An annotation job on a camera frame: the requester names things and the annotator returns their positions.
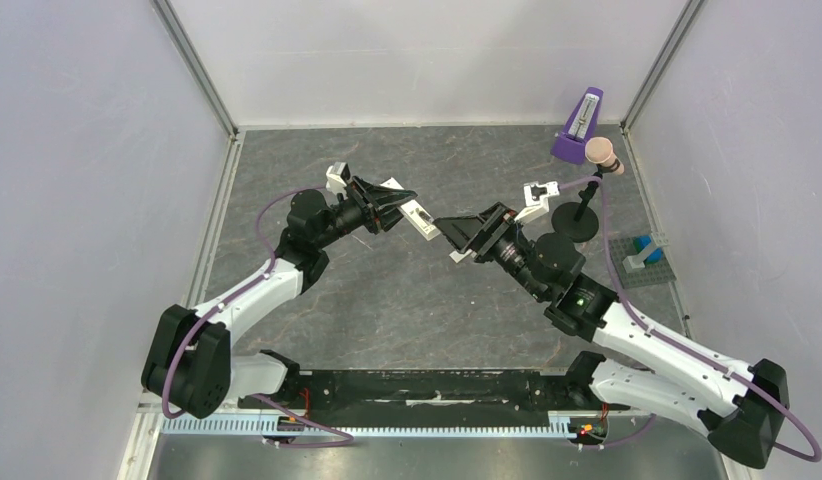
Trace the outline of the white remote control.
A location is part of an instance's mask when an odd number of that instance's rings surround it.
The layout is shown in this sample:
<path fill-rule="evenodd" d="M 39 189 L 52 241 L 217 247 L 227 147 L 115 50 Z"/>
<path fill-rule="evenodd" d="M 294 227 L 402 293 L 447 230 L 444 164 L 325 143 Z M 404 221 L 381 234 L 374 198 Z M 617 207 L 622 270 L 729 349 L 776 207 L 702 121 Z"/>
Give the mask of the white remote control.
<path fill-rule="evenodd" d="M 404 219 L 409 222 L 426 241 L 431 241 L 440 235 L 440 231 L 434 225 L 434 219 L 429 212 L 414 198 L 407 198 L 399 207 L 403 211 Z M 431 224 L 425 222 L 418 215 L 418 211 L 423 210 L 427 212 L 433 219 Z"/>

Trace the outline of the white remote battery cover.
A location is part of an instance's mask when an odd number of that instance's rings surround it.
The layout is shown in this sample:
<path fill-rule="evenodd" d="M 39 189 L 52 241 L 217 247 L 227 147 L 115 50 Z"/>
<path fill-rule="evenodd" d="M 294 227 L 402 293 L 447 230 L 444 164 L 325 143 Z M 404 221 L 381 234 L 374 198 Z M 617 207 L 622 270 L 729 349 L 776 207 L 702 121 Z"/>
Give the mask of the white remote battery cover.
<path fill-rule="evenodd" d="M 449 254 L 449 257 L 455 262 L 460 263 L 465 257 L 467 256 L 466 253 L 460 253 L 458 251 L 452 251 Z"/>

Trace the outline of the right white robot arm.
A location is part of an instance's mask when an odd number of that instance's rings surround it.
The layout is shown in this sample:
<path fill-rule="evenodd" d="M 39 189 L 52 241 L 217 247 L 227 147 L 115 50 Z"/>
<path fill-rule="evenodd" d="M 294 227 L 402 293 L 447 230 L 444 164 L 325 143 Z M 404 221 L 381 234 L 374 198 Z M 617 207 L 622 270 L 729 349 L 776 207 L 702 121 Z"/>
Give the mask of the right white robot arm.
<path fill-rule="evenodd" d="M 564 382 L 578 408 L 597 401 L 649 411 L 703 435 L 721 454 L 764 468 L 789 407 L 785 369 L 715 352 L 666 328 L 583 274 L 584 256 L 565 235 L 525 237 L 518 214 L 502 203 L 473 216 L 434 221 L 459 254 L 495 262 L 537 302 L 561 332 L 623 354 L 638 373 L 600 354 L 584 352 Z"/>

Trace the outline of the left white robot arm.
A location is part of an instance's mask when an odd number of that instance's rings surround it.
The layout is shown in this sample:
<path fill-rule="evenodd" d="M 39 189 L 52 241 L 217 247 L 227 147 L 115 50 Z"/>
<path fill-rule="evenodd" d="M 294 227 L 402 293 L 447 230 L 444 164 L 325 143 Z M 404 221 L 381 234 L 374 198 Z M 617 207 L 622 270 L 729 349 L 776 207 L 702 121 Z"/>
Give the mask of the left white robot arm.
<path fill-rule="evenodd" d="M 287 225 L 267 260 L 223 294 L 194 307 L 174 304 L 160 316 L 141 373 L 141 385 L 161 399 L 168 419 L 206 418 L 229 399 L 263 394 L 277 408 L 300 398 L 289 374 L 294 362 L 273 353 L 236 357 L 237 341 L 260 320 L 296 299 L 322 276 L 332 243 L 365 228 L 377 235 L 403 218 L 416 192 L 371 184 L 357 176 L 333 189 L 329 204 L 320 187 L 287 193 Z"/>

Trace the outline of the purple metronome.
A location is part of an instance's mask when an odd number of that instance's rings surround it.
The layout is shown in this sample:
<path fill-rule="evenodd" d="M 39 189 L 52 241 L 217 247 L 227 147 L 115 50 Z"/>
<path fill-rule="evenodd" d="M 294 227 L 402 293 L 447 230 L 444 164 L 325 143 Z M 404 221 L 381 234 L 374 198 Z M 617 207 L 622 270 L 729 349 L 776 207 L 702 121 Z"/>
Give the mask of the purple metronome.
<path fill-rule="evenodd" d="M 555 134 L 550 154 L 557 160 L 582 165 L 587 142 L 594 136 L 598 124 L 604 91 L 588 87 L 569 118 Z"/>

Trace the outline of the blue and grey bricks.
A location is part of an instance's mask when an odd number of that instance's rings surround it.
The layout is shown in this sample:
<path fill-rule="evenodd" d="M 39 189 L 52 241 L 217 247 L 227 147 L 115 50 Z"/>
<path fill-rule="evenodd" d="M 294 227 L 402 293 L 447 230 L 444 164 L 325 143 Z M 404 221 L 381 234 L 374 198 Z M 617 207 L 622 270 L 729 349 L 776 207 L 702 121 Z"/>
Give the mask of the blue and grey bricks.
<path fill-rule="evenodd" d="M 669 244 L 668 237 L 663 233 L 652 233 L 632 239 L 636 252 L 624 258 L 622 265 L 627 273 L 641 271 L 651 263 L 650 258 Z"/>

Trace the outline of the grey brick baseplate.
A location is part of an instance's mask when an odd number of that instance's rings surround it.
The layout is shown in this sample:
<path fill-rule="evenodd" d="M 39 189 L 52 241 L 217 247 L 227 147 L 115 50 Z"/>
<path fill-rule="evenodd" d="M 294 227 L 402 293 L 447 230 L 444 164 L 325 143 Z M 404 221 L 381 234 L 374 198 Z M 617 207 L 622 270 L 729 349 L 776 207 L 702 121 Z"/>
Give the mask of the grey brick baseplate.
<path fill-rule="evenodd" d="M 624 289 L 670 283 L 676 275 L 664 252 L 670 244 L 663 233 L 612 238 L 610 254 Z"/>

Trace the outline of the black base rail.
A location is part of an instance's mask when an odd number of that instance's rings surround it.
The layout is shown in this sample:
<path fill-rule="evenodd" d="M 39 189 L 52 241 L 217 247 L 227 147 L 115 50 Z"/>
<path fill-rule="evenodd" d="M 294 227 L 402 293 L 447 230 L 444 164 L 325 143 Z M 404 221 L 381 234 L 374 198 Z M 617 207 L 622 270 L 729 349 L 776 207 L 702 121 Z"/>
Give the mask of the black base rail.
<path fill-rule="evenodd" d="M 565 372 L 531 369 L 311 370 L 292 361 L 272 401 L 331 427 L 542 427 L 551 412 L 598 411 L 590 391 L 604 355 Z"/>

